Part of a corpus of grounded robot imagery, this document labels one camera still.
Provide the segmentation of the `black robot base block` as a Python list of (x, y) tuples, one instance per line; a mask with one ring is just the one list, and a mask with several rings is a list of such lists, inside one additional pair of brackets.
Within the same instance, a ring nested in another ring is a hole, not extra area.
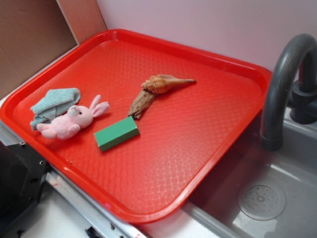
[(0, 144), (0, 222), (16, 220), (39, 202), (47, 161), (30, 145)]

